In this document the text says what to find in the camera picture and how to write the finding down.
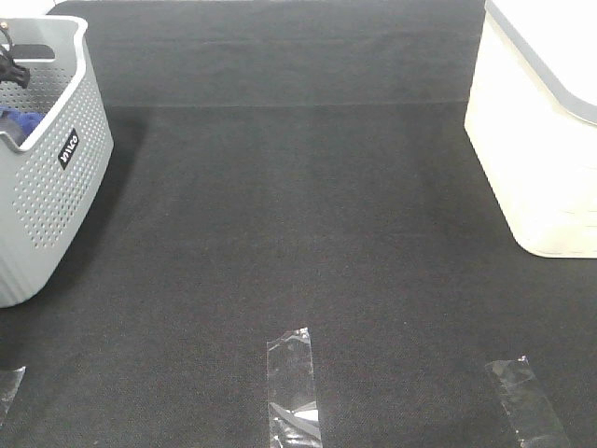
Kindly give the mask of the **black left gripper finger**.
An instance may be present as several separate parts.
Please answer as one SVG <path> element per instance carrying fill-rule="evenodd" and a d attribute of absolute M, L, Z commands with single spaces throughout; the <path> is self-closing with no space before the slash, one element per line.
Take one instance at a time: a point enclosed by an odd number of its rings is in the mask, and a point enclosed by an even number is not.
<path fill-rule="evenodd" d="M 30 70 L 15 63 L 10 52 L 3 46 L 1 50 L 0 81 L 12 82 L 26 89 L 30 82 Z"/>

